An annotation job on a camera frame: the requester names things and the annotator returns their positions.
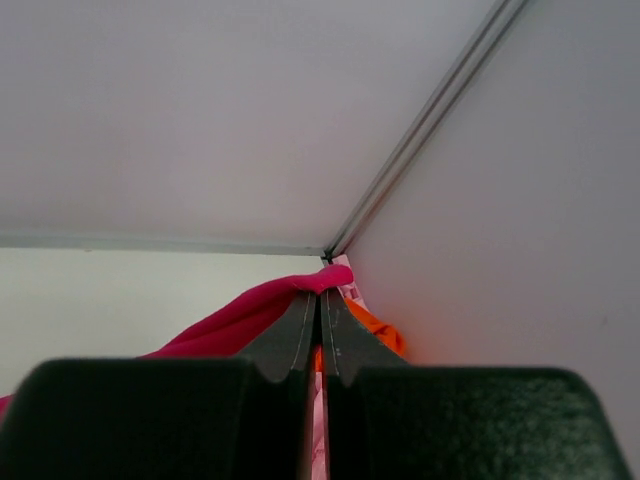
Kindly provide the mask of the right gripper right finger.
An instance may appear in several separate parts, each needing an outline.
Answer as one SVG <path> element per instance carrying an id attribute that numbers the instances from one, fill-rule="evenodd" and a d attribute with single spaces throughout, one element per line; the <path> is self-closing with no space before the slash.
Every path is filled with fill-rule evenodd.
<path id="1" fill-rule="evenodd" d="M 348 388 L 363 368 L 408 366 L 355 318 L 337 289 L 320 296 L 320 325 L 327 384 Z"/>

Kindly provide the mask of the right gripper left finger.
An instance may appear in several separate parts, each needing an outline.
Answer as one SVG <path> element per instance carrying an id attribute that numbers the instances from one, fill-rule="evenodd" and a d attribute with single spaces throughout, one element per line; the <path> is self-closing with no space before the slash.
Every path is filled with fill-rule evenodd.
<path id="1" fill-rule="evenodd" d="M 235 358 L 250 361 L 271 383 L 304 374 L 312 350 L 316 299 L 309 292 L 295 294 L 285 312 Z"/>

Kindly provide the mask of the magenta t shirt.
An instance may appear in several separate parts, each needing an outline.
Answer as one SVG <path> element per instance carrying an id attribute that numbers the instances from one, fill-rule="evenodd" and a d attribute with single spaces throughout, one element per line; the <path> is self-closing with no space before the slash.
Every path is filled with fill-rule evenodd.
<path id="1" fill-rule="evenodd" d="M 279 320 L 300 294 L 322 294 L 354 280 L 346 266 L 269 280 L 241 293 L 155 351 L 139 356 L 55 358 L 38 365 L 15 393 L 1 398 L 1 425 L 59 426 L 76 417 L 101 420 L 138 391 L 129 374 L 163 361 L 231 357 Z"/>

